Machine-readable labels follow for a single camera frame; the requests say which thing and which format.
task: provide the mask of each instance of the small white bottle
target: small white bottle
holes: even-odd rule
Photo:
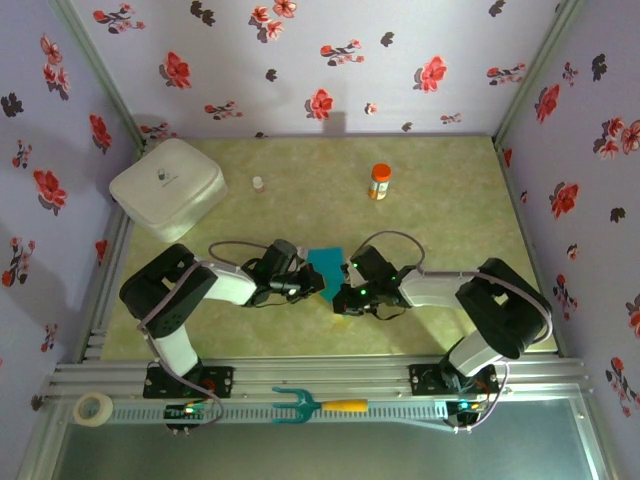
[[[253,189],[256,193],[264,192],[264,181],[262,177],[253,177]]]

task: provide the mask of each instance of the roll of tape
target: roll of tape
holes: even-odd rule
[[[104,425],[112,413],[113,400],[98,392],[83,395],[73,407],[73,419],[83,427]]]

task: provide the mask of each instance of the floral wallpaper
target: floral wallpaper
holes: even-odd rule
[[[491,135],[558,4],[66,1],[141,134],[192,138]]]
[[[0,32],[0,477],[12,479],[45,378],[70,359],[86,322],[109,254],[108,184],[134,144],[45,0],[2,14],[20,25]]]
[[[586,2],[502,144],[556,325],[590,370],[620,478],[640,472],[640,96],[627,48],[638,20],[635,0]]]

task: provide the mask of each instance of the yellow handle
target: yellow handle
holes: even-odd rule
[[[322,410],[329,412],[366,412],[369,405],[366,400],[334,400],[322,402]]]

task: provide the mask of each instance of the teal cloth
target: teal cloth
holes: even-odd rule
[[[329,304],[332,304],[333,297],[340,290],[340,285],[344,283],[344,274],[340,270],[340,266],[344,263],[342,248],[314,248],[309,250],[307,263],[312,264],[313,269],[324,277],[326,287],[320,292],[320,296]]]

